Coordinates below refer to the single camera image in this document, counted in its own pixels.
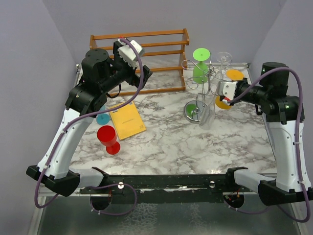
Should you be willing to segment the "yellow plastic wine glass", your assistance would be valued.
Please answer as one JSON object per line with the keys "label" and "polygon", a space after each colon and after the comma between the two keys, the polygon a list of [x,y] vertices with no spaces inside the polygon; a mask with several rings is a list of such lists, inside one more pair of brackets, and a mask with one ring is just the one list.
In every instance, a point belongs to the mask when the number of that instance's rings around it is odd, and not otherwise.
{"label": "yellow plastic wine glass", "polygon": [[216,87],[215,104],[223,110],[231,108],[231,103],[236,96],[236,89],[240,81],[243,81],[244,74],[239,70],[231,69],[225,72],[227,80],[220,80]]}

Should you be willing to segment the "clear round wine glass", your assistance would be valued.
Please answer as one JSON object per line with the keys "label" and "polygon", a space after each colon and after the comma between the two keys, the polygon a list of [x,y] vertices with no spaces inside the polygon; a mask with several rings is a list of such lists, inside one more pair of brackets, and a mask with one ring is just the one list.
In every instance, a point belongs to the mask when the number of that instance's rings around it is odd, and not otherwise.
{"label": "clear round wine glass", "polygon": [[201,106],[201,117],[199,127],[203,130],[209,130],[215,120],[215,95],[209,94],[204,97],[203,105]]}

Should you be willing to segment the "clear champagne flute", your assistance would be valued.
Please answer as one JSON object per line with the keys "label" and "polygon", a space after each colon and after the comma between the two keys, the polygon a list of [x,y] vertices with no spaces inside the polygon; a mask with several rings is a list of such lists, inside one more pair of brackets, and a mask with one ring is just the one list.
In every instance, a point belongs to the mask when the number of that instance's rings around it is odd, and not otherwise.
{"label": "clear champagne flute", "polygon": [[232,55],[230,53],[224,52],[224,51],[218,52],[216,54],[216,60],[217,60],[217,62],[220,63],[220,65],[217,68],[215,68],[213,65],[210,66],[211,88],[215,88],[217,83],[220,80],[223,80],[223,78],[224,78],[223,72],[232,63]]}

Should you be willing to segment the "green plastic wine glass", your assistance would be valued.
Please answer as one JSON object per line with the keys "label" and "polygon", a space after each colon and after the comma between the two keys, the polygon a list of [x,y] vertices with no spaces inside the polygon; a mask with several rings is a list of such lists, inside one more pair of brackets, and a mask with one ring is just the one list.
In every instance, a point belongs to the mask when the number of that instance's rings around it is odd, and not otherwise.
{"label": "green plastic wine glass", "polygon": [[193,68],[193,81],[197,84],[207,82],[206,73],[208,72],[208,65],[206,61],[210,58],[211,53],[206,48],[198,48],[193,52],[193,58],[198,61]]}

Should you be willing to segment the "blue plastic wine glass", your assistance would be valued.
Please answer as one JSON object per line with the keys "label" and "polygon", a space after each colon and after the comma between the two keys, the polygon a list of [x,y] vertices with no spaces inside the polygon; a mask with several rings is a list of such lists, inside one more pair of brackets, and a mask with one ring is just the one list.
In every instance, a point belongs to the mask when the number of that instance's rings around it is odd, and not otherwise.
{"label": "blue plastic wine glass", "polygon": [[107,125],[110,121],[110,115],[107,113],[98,114],[96,116],[96,122],[98,125],[104,126]]}

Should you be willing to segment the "red plastic wine glass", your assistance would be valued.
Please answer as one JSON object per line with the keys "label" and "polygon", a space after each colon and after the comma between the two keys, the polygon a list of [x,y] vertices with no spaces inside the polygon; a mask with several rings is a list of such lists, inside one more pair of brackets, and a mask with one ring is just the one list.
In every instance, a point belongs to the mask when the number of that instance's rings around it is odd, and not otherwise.
{"label": "red plastic wine glass", "polygon": [[109,125],[100,127],[97,131],[97,138],[106,147],[108,154],[115,155],[120,151],[121,147],[113,127]]}

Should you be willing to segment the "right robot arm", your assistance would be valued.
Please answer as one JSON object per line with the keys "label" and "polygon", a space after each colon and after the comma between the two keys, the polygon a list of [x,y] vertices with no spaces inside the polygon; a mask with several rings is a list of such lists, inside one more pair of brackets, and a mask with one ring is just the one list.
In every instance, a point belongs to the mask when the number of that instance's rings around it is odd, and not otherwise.
{"label": "right robot arm", "polygon": [[240,81],[222,80],[217,86],[223,103],[251,103],[266,116],[276,158],[276,178],[253,173],[246,167],[236,167],[228,169],[224,180],[229,191],[244,186],[258,193],[266,206],[313,198],[302,147],[305,117],[302,88],[298,88],[298,96],[287,95],[290,73],[294,71],[283,63],[266,62],[262,65],[261,76],[251,85],[244,78]]}

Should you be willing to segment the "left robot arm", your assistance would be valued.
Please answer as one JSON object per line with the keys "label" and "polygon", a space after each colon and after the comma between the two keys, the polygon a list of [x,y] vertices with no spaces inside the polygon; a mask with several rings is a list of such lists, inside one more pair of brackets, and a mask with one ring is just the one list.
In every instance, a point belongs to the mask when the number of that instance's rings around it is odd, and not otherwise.
{"label": "left robot arm", "polygon": [[152,75],[142,64],[144,48],[135,40],[120,38],[113,44],[113,58],[105,49],[89,50],[81,62],[83,74],[69,92],[60,127],[43,158],[26,174],[52,192],[69,196],[77,188],[92,187],[97,193],[107,190],[108,181],[96,169],[76,172],[69,168],[72,156],[86,129],[107,102],[114,88],[127,82],[139,92]]}

